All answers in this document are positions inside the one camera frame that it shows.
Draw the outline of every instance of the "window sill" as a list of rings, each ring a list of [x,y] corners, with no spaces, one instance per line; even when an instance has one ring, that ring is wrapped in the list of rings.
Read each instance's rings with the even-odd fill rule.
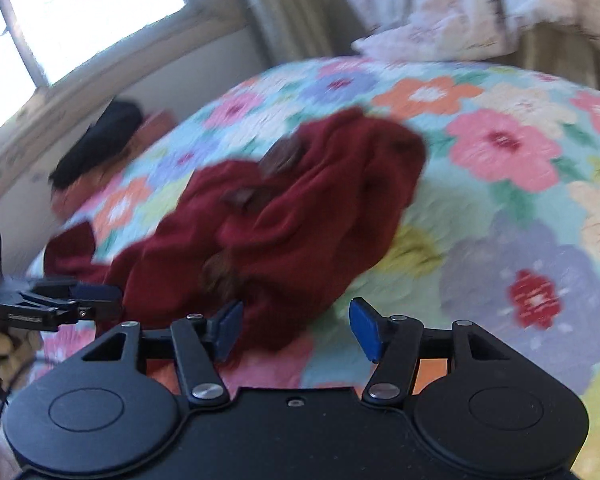
[[[0,197],[77,123],[113,96],[185,54],[245,26],[237,13],[181,11],[154,23],[38,91],[0,128]]]

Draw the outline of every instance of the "orange flower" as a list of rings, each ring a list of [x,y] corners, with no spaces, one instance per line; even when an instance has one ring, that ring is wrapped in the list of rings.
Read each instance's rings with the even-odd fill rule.
[[[431,81],[407,78],[374,98],[372,103],[390,107],[392,116],[403,121],[425,112],[436,115],[457,114],[461,98],[476,97],[482,92],[481,88],[474,85],[456,85],[449,76],[437,77]]]
[[[128,186],[111,193],[93,218],[93,229],[98,243],[106,240],[113,229],[124,227],[131,222],[136,206],[144,202],[149,195],[151,191],[146,186],[144,177],[135,178]]]

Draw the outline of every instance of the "window frame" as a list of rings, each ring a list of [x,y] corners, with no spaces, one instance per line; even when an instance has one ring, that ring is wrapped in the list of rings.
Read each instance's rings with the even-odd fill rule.
[[[55,84],[39,85],[43,82],[40,76],[44,78],[42,69],[21,41],[22,35],[16,40],[16,16],[6,1],[0,1],[0,9],[5,20],[13,20],[7,25],[38,88],[0,127],[0,197],[49,147],[116,94],[185,54],[246,26],[239,0],[185,0],[185,7],[178,12],[111,45]]]

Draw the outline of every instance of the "floral blanket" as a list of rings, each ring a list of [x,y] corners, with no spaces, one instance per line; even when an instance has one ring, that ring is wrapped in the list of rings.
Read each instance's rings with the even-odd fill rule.
[[[600,92],[479,63],[280,66],[202,108],[70,223],[91,220],[96,258],[110,260],[155,229],[195,168],[261,156],[299,123],[351,105],[426,138],[416,200],[382,261],[288,348],[245,356],[228,385],[364,384],[354,296],[430,327],[472,319],[582,396],[591,427],[574,470],[600,480]],[[64,327],[45,353],[64,358],[92,338],[88,324]]]

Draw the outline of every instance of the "silver screw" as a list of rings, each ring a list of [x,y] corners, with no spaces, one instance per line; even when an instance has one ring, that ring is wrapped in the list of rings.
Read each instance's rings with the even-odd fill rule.
[[[213,400],[221,397],[224,394],[224,388],[216,383],[202,383],[193,388],[191,395],[196,399]]]
[[[391,383],[378,383],[369,388],[369,395],[380,400],[395,399],[400,395],[400,388]]]

